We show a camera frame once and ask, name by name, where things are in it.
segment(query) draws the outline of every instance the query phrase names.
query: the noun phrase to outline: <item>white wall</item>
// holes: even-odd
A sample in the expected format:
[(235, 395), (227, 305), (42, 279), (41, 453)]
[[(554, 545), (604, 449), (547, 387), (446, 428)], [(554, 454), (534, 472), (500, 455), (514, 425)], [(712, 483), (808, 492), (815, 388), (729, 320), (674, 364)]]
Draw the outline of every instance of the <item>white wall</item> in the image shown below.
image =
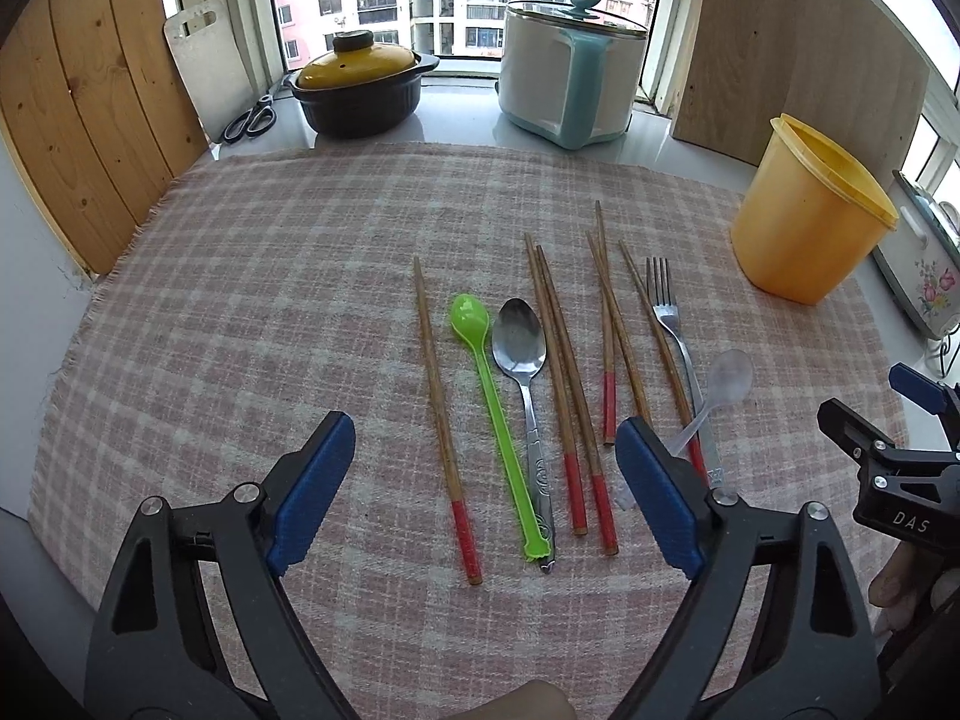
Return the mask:
[(27, 194), (0, 140), (0, 507), (26, 517), (47, 396), (89, 280)]

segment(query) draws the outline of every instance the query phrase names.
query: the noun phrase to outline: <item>white cutting board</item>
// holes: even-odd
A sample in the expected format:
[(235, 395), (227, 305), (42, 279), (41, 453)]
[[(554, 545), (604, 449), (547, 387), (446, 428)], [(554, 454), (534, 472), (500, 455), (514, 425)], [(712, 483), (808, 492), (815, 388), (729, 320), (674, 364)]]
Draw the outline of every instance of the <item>white cutting board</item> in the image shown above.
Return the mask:
[[(184, 24), (200, 25), (185, 34)], [(176, 69), (211, 141), (251, 106), (253, 87), (233, 40), (227, 6), (219, 0), (191, 5), (163, 25)]]

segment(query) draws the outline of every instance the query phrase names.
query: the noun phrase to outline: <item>white electric pot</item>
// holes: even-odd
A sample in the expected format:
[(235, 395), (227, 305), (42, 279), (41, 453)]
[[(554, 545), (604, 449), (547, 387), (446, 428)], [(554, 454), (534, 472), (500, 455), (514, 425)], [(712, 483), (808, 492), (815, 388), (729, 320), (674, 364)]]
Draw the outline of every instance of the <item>white electric pot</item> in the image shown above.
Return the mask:
[(599, 1), (507, 5), (500, 109), (563, 148), (622, 135), (637, 96), (647, 30)]
[(877, 244), (874, 259), (920, 332), (939, 340), (960, 322), (960, 235), (949, 219), (953, 209), (902, 173), (894, 176), (888, 194), (899, 223)]

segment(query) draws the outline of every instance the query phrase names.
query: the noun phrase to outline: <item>green plastic spoon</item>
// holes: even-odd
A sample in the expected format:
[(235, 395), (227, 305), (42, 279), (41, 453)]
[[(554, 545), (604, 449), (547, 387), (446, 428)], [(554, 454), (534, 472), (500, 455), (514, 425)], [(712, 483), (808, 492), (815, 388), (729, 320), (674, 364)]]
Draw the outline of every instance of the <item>green plastic spoon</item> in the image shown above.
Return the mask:
[(470, 347), (477, 363), (477, 373), (480, 374), (480, 385), (483, 386), (484, 399), (490, 411), (496, 443), (507, 469), (510, 493), (514, 497), (517, 514), (520, 515), (520, 528), (526, 539), (523, 554), (527, 556), (527, 560), (547, 557), (550, 554), (550, 543), (541, 536), (539, 527), (536, 526), (530, 493), (527, 493), (523, 471), (520, 470), (520, 461), (514, 450), (514, 440), (510, 438), (510, 428), (507, 427), (507, 419), (503, 415), (500, 398), (496, 394), (496, 385), (493, 384), (493, 377), (490, 375), (490, 365), (487, 363), (486, 342), (490, 328), (490, 315), (483, 303), (473, 295), (457, 295), (450, 305), (450, 325), (453, 327), (453, 332)]

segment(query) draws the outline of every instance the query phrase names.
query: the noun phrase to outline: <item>green spoon handle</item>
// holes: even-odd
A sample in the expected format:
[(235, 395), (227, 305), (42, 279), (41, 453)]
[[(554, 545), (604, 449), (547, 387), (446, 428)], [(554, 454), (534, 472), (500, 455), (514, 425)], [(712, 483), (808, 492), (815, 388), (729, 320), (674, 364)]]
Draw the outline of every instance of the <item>green spoon handle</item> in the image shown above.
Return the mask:
[(527, 493), (523, 471), (520, 470), (520, 461), (517, 459), (517, 450), (514, 449), (514, 440), (510, 437), (510, 428), (507, 426), (507, 418), (503, 415), (500, 398), (496, 393), (496, 385), (493, 384), (493, 376), (490, 375), (487, 357), (481, 350), (474, 350), (473, 355), (477, 361), (477, 372), (480, 374), (480, 385), (483, 386), (487, 409), (490, 411), (493, 434), (496, 435), (496, 443), (500, 448), (503, 466), (507, 469), (510, 493), (514, 497), (517, 514), (520, 515), (520, 528), (526, 541), (523, 546), (523, 554), (526, 555), (527, 560), (547, 557), (550, 554), (550, 542), (546, 541), (539, 531), (538, 525), (536, 525), (536, 514), (534, 514), (533, 504), (530, 502), (530, 493)]

